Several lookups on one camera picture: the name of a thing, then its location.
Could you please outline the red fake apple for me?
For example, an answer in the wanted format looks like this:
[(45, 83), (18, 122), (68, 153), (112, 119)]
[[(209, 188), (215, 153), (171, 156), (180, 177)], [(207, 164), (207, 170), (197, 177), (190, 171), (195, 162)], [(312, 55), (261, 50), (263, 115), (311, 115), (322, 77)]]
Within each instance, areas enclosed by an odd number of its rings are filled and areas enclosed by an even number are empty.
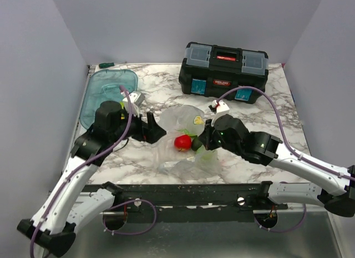
[(187, 134), (176, 137), (174, 140), (174, 147), (178, 151), (188, 151), (191, 149), (191, 137)]

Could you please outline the translucent plastic bag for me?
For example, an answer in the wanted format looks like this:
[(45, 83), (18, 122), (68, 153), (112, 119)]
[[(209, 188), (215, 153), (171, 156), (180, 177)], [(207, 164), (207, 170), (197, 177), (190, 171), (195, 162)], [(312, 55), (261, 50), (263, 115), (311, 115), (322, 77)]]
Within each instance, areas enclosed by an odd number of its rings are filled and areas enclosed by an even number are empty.
[(217, 151), (193, 142), (205, 128), (202, 110), (192, 105), (168, 107), (160, 114), (158, 125), (166, 131), (153, 147), (158, 172), (183, 180), (211, 178), (221, 173)]

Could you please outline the yellow fake lemon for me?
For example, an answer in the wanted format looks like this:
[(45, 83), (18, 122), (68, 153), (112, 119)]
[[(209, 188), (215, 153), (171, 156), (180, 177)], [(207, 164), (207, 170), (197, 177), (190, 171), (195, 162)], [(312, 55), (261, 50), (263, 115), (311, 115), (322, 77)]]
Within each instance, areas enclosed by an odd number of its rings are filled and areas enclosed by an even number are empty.
[(123, 102), (120, 102), (120, 106), (121, 106), (121, 120), (124, 120), (125, 119), (125, 105)]

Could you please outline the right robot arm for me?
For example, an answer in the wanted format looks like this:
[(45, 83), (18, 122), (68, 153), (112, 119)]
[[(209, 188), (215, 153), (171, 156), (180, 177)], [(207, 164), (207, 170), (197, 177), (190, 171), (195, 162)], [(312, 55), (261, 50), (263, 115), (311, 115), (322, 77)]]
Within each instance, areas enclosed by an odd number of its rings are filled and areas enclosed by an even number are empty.
[(207, 120), (201, 135), (192, 141), (193, 150), (223, 148), (251, 164), (279, 168), (306, 183), (270, 183), (255, 195), (256, 205), (299, 203), (324, 207), (342, 217), (354, 216), (354, 167), (321, 161), (262, 131), (248, 131), (240, 119), (229, 114)]

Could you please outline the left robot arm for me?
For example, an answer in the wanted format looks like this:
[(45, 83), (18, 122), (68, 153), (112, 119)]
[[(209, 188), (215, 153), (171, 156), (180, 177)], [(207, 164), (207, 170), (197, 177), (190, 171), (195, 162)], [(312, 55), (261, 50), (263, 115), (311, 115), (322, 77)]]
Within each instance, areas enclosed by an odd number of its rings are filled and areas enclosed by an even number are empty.
[(62, 257), (72, 246), (79, 230), (99, 213), (119, 210), (123, 191), (105, 183), (96, 194), (79, 206), (75, 202), (88, 180), (106, 157), (124, 139), (133, 138), (156, 143), (166, 131), (155, 121), (153, 113), (144, 122), (134, 113), (134, 104), (115, 101), (101, 103), (94, 123), (75, 140), (67, 166), (43, 206), (30, 219), (19, 222), (17, 229), (30, 239), (31, 257)]

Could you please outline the dark green fake avocado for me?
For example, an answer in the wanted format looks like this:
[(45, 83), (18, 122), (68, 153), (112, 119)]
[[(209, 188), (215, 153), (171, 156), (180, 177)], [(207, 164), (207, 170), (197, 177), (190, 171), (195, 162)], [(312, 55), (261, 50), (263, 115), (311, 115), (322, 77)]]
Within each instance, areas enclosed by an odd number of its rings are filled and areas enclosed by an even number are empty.
[(198, 139), (198, 137), (193, 138), (191, 142), (191, 149), (195, 152), (203, 146), (203, 143)]

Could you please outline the green fake apple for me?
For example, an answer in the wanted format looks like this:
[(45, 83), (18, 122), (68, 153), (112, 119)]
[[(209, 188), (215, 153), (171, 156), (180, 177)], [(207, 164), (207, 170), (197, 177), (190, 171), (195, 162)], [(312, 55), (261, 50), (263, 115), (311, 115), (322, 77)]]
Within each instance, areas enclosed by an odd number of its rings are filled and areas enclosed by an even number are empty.
[(216, 161), (217, 154), (213, 150), (199, 149), (195, 155), (197, 163), (212, 163)]

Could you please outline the black Delixi toolbox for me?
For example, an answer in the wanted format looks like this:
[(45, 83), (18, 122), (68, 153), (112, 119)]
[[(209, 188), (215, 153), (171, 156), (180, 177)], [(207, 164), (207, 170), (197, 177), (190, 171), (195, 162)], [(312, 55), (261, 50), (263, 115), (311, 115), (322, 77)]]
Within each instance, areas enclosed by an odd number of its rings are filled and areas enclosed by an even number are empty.
[(268, 54), (263, 51), (190, 42), (179, 73), (184, 94), (219, 98), (239, 86), (265, 91)]

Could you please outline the teal transparent plastic tray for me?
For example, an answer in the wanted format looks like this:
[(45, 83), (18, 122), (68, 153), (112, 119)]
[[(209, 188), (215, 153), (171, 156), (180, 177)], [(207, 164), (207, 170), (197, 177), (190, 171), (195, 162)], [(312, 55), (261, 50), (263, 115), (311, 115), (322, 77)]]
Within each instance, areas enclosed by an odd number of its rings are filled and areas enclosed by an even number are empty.
[(102, 102), (107, 100), (121, 102), (124, 95), (120, 86), (131, 93), (138, 88), (138, 76), (129, 69), (104, 69), (95, 72), (90, 78), (85, 91), (79, 121), (84, 129), (94, 122), (95, 112)]

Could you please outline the black mounting rail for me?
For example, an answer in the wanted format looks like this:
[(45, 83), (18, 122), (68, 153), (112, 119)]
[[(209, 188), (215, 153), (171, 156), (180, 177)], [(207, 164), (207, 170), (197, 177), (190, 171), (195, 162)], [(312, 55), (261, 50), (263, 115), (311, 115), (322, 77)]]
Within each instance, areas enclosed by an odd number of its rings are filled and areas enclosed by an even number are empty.
[(268, 196), (269, 181), (259, 184), (89, 184), (85, 193), (101, 187), (118, 190), (115, 204), (131, 199), (143, 199), (140, 206), (129, 204), (128, 222), (151, 222), (157, 211), (157, 222), (252, 222), (253, 212), (267, 213), (271, 209), (286, 210), (286, 204), (275, 204)]

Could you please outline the green handled screwdriver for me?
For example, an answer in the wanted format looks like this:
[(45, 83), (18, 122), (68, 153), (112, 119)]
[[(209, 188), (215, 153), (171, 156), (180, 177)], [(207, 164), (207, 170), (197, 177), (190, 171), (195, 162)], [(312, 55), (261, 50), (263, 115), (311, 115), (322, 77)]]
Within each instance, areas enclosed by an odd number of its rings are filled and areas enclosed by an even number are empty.
[(100, 69), (107, 69), (107, 68), (114, 67), (114, 66), (121, 65), (121, 64), (126, 64), (126, 62), (122, 62), (122, 63), (114, 63), (114, 62), (100, 63), (100, 64), (98, 64), (98, 67)]

